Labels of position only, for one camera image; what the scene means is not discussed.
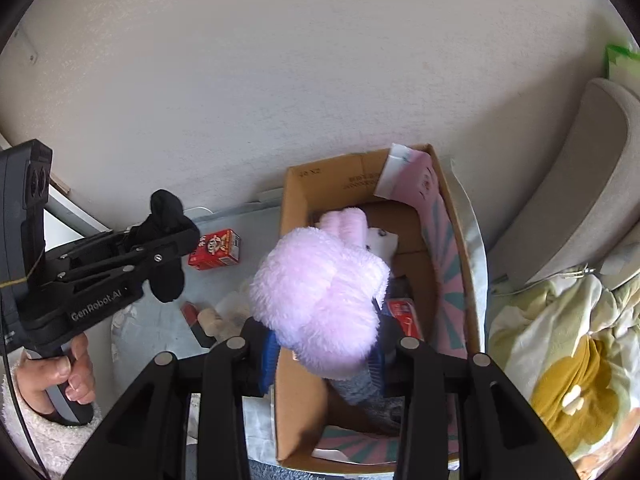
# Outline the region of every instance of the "beige cushion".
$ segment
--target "beige cushion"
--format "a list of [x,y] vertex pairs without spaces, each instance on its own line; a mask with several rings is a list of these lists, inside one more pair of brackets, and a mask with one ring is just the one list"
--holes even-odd
[[553,167],[489,252],[489,271],[520,287],[594,264],[639,218],[640,101],[593,79]]

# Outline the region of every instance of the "wall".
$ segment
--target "wall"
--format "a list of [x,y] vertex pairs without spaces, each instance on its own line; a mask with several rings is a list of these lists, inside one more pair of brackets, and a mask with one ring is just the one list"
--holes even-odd
[[165,187],[222,208],[315,158],[432,142],[489,243],[557,152],[608,0],[36,0],[0,56],[0,129],[38,137],[110,227]]

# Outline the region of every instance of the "white fleece sleeve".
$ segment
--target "white fleece sleeve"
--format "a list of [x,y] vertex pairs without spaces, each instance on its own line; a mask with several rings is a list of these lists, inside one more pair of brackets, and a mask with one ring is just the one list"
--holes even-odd
[[[82,449],[82,446],[84,446],[84,443],[100,424],[102,420],[100,409],[94,403],[94,420],[86,426],[71,427],[49,422],[46,418],[34,412],[20,395],[15,381],[17,365],[12,366],[11,374],[14,379],[15,395],[18,399],[22,416],[27,428],[29,428],[31,439],[43,464],[49,471],[51,478],[57,480],[66,472],[78,452]],[[4,420],[4,426],[16,447],[35,466],[36,460],[22,432],[20,420],[18,420],[18,415],[11,400],[6,376],[2,381],[2,420]]]

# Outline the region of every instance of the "green object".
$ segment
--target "green object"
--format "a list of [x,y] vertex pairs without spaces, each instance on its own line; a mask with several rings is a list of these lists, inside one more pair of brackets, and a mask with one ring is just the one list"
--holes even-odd
[[618,45],[607,45],[607,78],[640,99],[640,53]]

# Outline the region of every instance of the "pink fluffy fabric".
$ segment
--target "pink fluffy fabric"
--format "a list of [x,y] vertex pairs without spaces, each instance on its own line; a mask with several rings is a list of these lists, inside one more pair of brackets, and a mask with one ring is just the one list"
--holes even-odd
[[340,240],[364,248],[367,241],[367,216],[362,209],[348,207],[329,211],[320,217],[318,227]]
[[311,373],[348,379],[362,370],[376,341],[371,300],[388,276],[384,261],[369,251],[320,229],[295,229],[256,273],[252,314]]

